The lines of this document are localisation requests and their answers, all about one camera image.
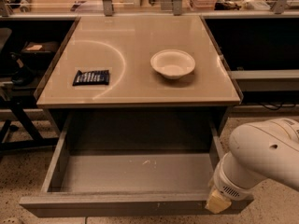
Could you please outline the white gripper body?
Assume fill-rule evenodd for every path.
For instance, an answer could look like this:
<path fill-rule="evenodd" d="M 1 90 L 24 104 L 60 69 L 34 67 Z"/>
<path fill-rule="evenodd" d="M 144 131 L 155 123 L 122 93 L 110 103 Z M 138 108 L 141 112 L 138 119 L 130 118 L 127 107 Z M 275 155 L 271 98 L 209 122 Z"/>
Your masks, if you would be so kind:
<path fill-rule="evenodd" d="M 253 187 L 243 188 L 228 178 L 223 169 L 223 160 L 217 164 L 211 181 L 220 194 L 233 201 L 245 200 L 253 191 Z"/>

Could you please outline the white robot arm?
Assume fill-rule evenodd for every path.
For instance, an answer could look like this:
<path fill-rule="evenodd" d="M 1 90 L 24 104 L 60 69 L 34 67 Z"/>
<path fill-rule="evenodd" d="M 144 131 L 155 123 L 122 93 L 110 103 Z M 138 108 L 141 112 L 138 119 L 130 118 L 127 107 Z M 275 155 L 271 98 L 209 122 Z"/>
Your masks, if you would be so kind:
<path fill-rule="evenodd" d="M 270 119 L 235 128 L 209 181 L 206 209 L 213 214 L 228 209 L 267 178 L 299 190 L 299 122 Z"/>

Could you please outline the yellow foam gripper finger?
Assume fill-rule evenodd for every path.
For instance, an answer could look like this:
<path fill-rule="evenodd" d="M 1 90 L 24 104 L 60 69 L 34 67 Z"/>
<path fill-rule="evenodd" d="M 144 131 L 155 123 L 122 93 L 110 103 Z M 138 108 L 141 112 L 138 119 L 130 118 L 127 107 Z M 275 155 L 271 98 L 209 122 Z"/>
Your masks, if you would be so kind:
<path fill-rule="evenodd" d="M 232 201 L 221 194 L 215 186 L 213 186 L 209 192 L 206 200 L 205 209 L 213 214 L 219 214 L 222 211 L 228 209 L 232 204 Z"/>

